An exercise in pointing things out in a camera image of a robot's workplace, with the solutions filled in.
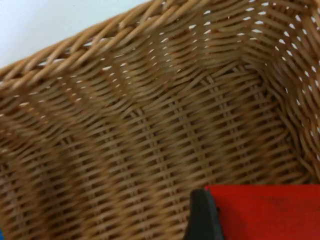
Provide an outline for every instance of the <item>basket bottom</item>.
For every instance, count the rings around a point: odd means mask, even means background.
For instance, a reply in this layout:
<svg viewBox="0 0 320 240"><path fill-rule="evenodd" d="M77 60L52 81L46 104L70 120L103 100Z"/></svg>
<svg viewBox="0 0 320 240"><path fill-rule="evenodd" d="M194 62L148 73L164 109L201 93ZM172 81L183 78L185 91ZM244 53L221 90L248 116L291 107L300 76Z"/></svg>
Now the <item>basket bottom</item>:
<svg viewBox="0 0 320 240"><path fill-rule="evenodd" d="M2 166L5 235L180 240L192 189L310 180L256 71L201 74L122 114L79 113L90 123Z"/></svg>

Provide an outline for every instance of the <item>wicker weave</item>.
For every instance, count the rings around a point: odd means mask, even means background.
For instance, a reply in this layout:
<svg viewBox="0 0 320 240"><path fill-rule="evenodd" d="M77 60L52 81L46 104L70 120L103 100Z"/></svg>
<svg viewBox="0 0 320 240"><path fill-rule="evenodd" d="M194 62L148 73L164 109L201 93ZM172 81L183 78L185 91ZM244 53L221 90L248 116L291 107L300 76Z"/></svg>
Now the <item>wicker weave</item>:
<svg viewBox="0 0 320 240"><path fill-rule="evenodd" d="M191 189L318 183L319 26L315 0L154 0L1 69L5 238L180 240Z"/></svg>

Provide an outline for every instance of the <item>white wall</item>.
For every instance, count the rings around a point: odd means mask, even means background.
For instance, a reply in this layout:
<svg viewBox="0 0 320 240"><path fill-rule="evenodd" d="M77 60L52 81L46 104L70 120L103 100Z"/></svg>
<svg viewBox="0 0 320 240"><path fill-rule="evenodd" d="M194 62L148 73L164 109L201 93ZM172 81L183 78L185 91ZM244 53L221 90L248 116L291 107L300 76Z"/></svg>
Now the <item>white wall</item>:
<svg viewBox="0 0 320 240"><path fill-rule="evenodd" d="M0 0L0 68L147 0Z"/></svg>

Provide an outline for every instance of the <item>rattan strand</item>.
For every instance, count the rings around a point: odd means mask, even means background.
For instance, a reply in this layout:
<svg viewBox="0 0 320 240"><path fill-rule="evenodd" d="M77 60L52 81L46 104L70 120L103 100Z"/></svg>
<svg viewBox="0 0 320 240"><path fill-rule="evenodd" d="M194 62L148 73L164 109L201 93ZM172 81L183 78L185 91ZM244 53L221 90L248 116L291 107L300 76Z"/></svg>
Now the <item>rattan strand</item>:
<svg viewBox="0 0 320 240"><path fill-rule="evenodd" d="M1 69L5 238L180 240L194 188L318 183L317 2L154 0Z"/></svg>

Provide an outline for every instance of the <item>red object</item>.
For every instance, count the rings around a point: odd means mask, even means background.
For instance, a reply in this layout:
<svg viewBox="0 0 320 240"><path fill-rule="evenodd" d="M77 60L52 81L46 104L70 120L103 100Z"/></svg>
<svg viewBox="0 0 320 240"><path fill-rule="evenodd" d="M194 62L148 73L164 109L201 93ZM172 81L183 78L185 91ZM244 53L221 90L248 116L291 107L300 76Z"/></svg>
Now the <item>red object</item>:
<svg viewBox="0 0 320 240"><path fill-rule="evenodd" d="M320 186L214 185L225 240L319 240Z"/></svg>

